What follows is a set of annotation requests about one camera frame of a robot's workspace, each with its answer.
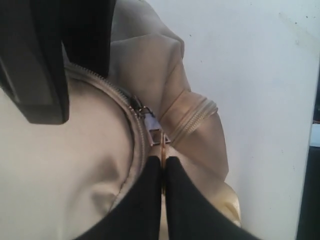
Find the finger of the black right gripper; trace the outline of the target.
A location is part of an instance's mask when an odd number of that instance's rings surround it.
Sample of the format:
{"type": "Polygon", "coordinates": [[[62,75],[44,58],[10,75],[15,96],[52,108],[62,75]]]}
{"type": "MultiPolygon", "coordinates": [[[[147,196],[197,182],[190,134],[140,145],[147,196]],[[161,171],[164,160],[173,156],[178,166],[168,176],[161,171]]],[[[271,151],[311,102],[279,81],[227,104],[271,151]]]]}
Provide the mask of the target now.
{"type": "Polygon", "coordinates": [[[107,77],[116,0],[62,0],[62,42],[70,62],[107,77]]]}
{"type": "Polygon", "coordinates": [[[0,86],[31,124],[69,119],[60,1],[0,2],[0,86]]]}

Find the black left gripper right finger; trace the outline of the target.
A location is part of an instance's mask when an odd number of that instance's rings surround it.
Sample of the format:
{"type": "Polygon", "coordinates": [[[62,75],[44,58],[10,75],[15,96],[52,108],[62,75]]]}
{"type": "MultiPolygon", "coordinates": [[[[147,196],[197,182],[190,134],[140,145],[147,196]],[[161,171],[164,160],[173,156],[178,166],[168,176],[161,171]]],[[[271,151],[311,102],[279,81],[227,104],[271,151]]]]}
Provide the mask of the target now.
{"type": "Polygon", "coordinates": [[[166,160],[166,217],[170,240],[255,240],[200,193],[180,160],[166,160]]]}

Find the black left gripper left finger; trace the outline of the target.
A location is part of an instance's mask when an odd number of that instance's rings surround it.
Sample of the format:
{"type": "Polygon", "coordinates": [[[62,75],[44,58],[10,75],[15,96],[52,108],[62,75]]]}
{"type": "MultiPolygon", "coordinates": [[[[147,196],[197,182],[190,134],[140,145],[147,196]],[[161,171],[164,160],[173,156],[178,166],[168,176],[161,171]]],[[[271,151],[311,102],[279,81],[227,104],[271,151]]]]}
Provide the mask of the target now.
{"type": "Polygon", "coordinates": [[[157,240],[161,220],[162,168],[157,156],[148,157],[133,187],[101,221],[79,240],[157,240]]]}

